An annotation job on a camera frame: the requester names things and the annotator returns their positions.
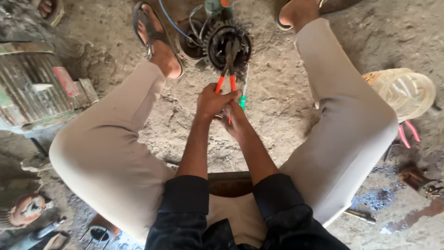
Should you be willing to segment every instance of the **concrete floor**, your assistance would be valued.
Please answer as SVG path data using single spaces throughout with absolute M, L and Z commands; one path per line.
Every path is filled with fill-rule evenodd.
M 203 1 L 164 2 L 177 21 L 185 19 Z M 133 2 L 66 0 L 65 4 L 67 13 L 55 29 L 65 41 L 58 43 L 62 61 L 74 79 L 91 78 L 96 91 L 103 97 L 145 57 L 131 28 Z M 237 1 L 235 12 L 242 22 L 252 24 L 250 33 L 254 38 L 246 114 L 279 166 L 304 142 L 319 114 L 311 109 L 307 75 L 292 44 L 295 35 L 276 27 L 274 5 L 273 0 Z M 444 2 L 439 0 L 363 0 L 325 18 L 330 20 L 334 33 L 359 72 L 410 68 L 434 81 L 437 103 L 444 106 L 441 101 L 444 95 L 443 9 Z M 177 34 L 169 24 L 167 31 Z M 139 133 L 141 143 L 147 144 L 158 158 L 172 163 L 180 162 L 198 94 L 218 78 L 210 69 L 199 72 L 191 61 L 185 61 L 185 66 L 186 75 L 167 82 L 155 110 Z M 341 215 L 328 227 L 333 235 L 354 250 L 444 249 L 444 213 L 420 216 L 431 201 L 400 184 L 396 176 L 398 166 L 410 159 L 420 167 L 427 167 L 428 177 L 443 178 L 444 137 L 440 136 L 444 129 L 443 119 L 444 114 L 431 116 L 426 113 L 413 120 L 421 143 L 414 143 L 412 149 L 395 148 L 390 160 L 385 164 L 380 162 L 363 183 L 353 206 L 371 213 L 377 220 L 376 225 Z M 0 140 L 3 168 L 17 169 L 21 159 L 36 153 L 32 144 L 20 136 L 1 132 Z M 209 142 L 210 172 L 247 170 L 237 144 L 219 125 L 212 125 Z M 3 172 L 4 176 L 11 177 L 22 174 L 20 171 Z M 55 200 L 59 214 L 70 218 L 62 227 L 72 236 L 68 249 L 82 249 L 85 243 L 79 243 L 78 239 L 95 212 L 76 197 L 54 171 L 43 172 L 41 177 L 46 183 L 44 190 Z M 402 222 L 415 214 L 418 221 L 404 226 L 401 232 L 380 233 L 387 223 Z M 2 235 L 0 240 L 5 242 L 10 237 L 14 235 Z M 110 249 L 138 248 L 143 249 L 143 243 L 137 244 L 122 235 Z

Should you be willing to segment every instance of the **beige trousers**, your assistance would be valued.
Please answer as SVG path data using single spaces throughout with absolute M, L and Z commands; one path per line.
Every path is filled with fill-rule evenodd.
M 314 217 L 325 226 L 353 195 L 397 134 L 394 111 L 354 68 L 325 19 L 298 34 L 313 97 L 322 118 L 280 170 L 291 176 Z M 50 149 L 54 169 L 70 189 L 107 220 L 145 240 L 175 171 L 137 142 L 165 85 L 150 62 L 69 123 Z M 210 196 L 208 225 L 228 218 L 236 244 L 260 247 L 266 226 L 252 194 Z

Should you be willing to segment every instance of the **green screwdriver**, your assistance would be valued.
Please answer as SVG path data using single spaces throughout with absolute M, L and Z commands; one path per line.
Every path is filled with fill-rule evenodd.
M 247 82 L 248 82 L 248 72 L 250 70 L 250 64 L 247 66 L 247 75 L 245 76 L 245 85 L 244 85 L 244 91 L 242 93 L 239 105 L 242 107 L 242 109 L 245 111 L 245 102 L 247 100 L 246 92 L 247 92 Z

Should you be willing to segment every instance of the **orange-handled pliers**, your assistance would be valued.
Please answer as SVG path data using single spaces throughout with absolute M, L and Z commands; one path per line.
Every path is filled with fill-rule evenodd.
M 238 54 L 240 44 L 241 43 L 239 42 L 239 39 L 235 38 L 234 42 L 228 41 L 225 46 L 226 64 L 222 70 L 221 76 L 219 77 L 218 84 L 216 85 L 216 94 L 219 94 L 219 91 L 221 90 L 222 84 L 225 81 L 225 75 L 227 71 L 230 74 L 231 91 L 236 90 L 236 78 L 234 77 L 234 60 L 236 58 L 236 55 Z M 229 117 L 228 122 L 231 124 L 231 116 Z
M 412 134 L 413 134 L 413 138 L 415 138 L 415 141 L 420 142 L 421 139 L 419 138 L 418 131 L 416 130 L 415 126 L 413 126 L 413 124 L 410 122 L 410 120 L 405 120 L 404 123 L 407 125 L 407 127 L 408 127 L 408 128 L 410 129 L 410 131 L 412 132 Z M 402 140 L 402 142 L 404 143 L 404 145 L 405 145 L 408 149 L 411 148 L 409 142 L 407 141 L 407 138 L 405 137 L 405 134 L 404 134 L 404 127 L 403 127 L 402 123 L 399 124 L 398 132 L 399 132 L 399 137 L 401 137 L 401 140 Z

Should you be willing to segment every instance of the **hand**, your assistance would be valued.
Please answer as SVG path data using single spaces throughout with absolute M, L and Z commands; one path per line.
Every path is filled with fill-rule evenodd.
M 232 124 L 228 123 L 229 115 L 231 115 Z M 239 144 L 246 142 L 251 136 L 257 136 L 250 122 L 248 122 L 244 110 L 234 101 L 231 101 L 224 108 L 222 118 L 214 117 L 213 120 L 219 121 L 227 132 L 239 142 Z
M 199 95 L 197 99 L 196 118 L 211 121 L 230 101 L 238 98 L 242 94 L 240 90 L 230 92 L 226 95 L 221 95 L 221 90 L 219 94 L 216 94 L 214 92 L 216 85 L 216 83 L 210 83 Z

